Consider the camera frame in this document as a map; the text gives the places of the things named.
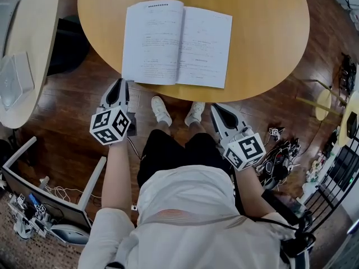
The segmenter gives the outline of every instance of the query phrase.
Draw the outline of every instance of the open book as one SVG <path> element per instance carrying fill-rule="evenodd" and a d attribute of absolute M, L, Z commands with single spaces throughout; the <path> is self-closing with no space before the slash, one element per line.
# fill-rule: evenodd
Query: open book
<path fill-rule="evenodd" d="M 175 0 L 127 9 L 122 77 L 156 84 L 224 88 L 232 17 Z"/>

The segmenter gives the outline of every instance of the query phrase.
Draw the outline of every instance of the white sneaker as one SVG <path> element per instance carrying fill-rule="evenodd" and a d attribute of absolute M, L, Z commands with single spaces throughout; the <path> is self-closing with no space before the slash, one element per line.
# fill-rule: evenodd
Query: white sneaker
<path fill-rule="evenodd" d="M 200 101 L 194 101 L 192 104 L 192 107 L 190 109 L 190 112 L 187 114 L 185 118 L 185 124 L 187 126 L 190 126 L 193 122 L 201 122 L 202 120 L 202 113 L 204 111 L 204 106 L 206 103 L 200 102 Z"/>
<path fill-rule="evenodd" d="M 156 116 L 157 122 L 164 121 L 168 126 L 172 124 L 172 118 L 169 115 L 163 100 L 159 96 L 154 96 L 151 101 L 153 113 Z"/>

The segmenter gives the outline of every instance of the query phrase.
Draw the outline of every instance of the computer monitor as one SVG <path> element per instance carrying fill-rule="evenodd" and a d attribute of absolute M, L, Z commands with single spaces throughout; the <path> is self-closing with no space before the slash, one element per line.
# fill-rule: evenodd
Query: computer monitor
<path fill-rule="evenodd" d="M 0 0 L 0 60 L 4 56 L 7 33 L 19 0 Z"/>
<path fill-rule="evenodd" d="M 96 168 L 93 171 L 90 180 L 88 181 L 86 188 L 78 202 L 74 204 L 58 198 L 39 187 L 29 183 L 24 178 L 13 172 L 11 165 L 36 141 L 36 137 L 31 138 L 26 144 L 24 144 L 11 158 L 3 165 L 3 176 L 11 189 L 11 191 L 19 196 L 20 194 L 25 196 L 25 201 L 28 205 L 32 205 L 29 195 L 32 193 L 35 198 L 42 203 L 52 217 L 59 220 L 60 224 L 70 224 L 82 229 L 84 232 L 90 233 L 91 222 L 85 212 L 86 205 L 94 189 L 96 181 L 100 176 L 100 173 L 106 163 L 106 158 L 101 157 Z"/>

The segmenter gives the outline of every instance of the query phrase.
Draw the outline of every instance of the wooden table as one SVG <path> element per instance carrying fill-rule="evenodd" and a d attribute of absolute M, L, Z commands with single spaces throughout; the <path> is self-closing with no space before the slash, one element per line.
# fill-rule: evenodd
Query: wooden table
<path fill-rule="evenodd" d="M 324 89 L 319 94 L 318 98 L 316 99 L 316 102 L 319 105 L 325 106 L 326 108 L 330 109 L 330 107 L 332 105 L 332 94 L 330 93 L 329 90 Z M 317 120 L 322 121 L 323 119 L 326 118 L 326 116 L 328 114 L 329 114 L 329 112 L 327 110 L 324 110 L 324 109 L 321 109 L 318 107 L 315 108 L 315 117 L 317 118 Z"/>
<path fill-rule="evenodd" d="M 89 42 L 120 73 L 126 10 L 141 1 L 148 0 L 78 0 Z M 282 82 L 303 56 L 310 23 L 306 0 L 180 1 L 233 16 L 225 89 L 144 85 L 153 91 L 196 101 L 247 99 Z"/>
<path fill-rule="evenodd" d="M 58 0 L 20 0 L 8 33 L 5 55 L 27 52 L 34 90 L 20 104 L 5 111 L 0 104 L 0 122 L 19 128 L 30 118 L 47 76 L 57 29 Z"/>

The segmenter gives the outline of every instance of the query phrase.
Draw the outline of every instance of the wooden floor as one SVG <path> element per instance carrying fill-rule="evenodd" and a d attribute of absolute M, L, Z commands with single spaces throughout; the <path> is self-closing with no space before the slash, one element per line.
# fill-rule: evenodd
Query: wooden floor
<path fill-rule="evenodd" d="M 77 0 L 60 2 L 60 17 L 77 14 Z M 318 79 L 338 90 L 335 76 L 342 60 L 341 52 L 352 55 L 356 61 L 359 57 L 359 38 L 355 27 L 350 22 L 349 15 L 335 0 L 307 2 L 310 11 L 310 37 L 304 56 L 293 73 L 264 94 L 229 103 L 243 113 L 264 142 L 267 139 L 268 127 L 273 125 L 286 128 L 284 138 L 298 137 L 302 152 L 312 141 L 305 154 L 296 160 L 301 165 L 295 168 L 286 184 L 280 187 L 280 190 L 294 197 L 301 195 L 306 171 L 340 121 L 335 115 L 329 114 L 328 121 L 333 124 L 321 124 L 315 119 L 312 107 L 295 99 L 300 96 L 315 100 L 322 89 L 318 84 L 304 85 L 300 80 Z M 108 152 L 108 147 L 101 146 L 90 135 L 90 118 L 99 105 L 101 95 L 118 78 L 119 73 L 107 65 L 93 49 L 86 61 L 74 72 L 47 78 L 39 104 L 20 132 L 22 142 L 31 136 L 38 138 L 33 151 L 35 166 L 32 169 L 22 166 L 22 171 L 29 181 L 36 183 L 37 179 L 48 175 L 51 186 L 59 185 L 79 190 L 85 188 L 98 160 Z M 141 153 L 146 138 L 155 126 L 155 118 L 150 110 L 150 100 L 154 93 L 131 84 L 130 95 L 130 110 L 136 112 L 138 125 L 138 136 L 132 140 Z M 164 97 L 164 100 L 174 120 L 172 133 L 184 144 L 187 131 L 183 119 L 191 103 L 167 97 Z M 336 99 L 333 99 L 333 104 L 338 110 L 342 110 Z M 206 106 L 203 120 L 208 132 L 213 133 L 209 105 Z M 272 146 L 273 143 L 270 143 L 267 149 L 270 150 Z M 132 197 L 136 202 L 139 194 L 136 183 L 139 160 L 130 147 L 129 154 Z M 95 195 L 100 195 L 102 181 L 103 174 L 95 187 Z M 71 194 L 71 197 L 75 202 L 78 193 Z M 92 218 L 96 211 L 97 208 L 90 204 L 89 215 Z"/>

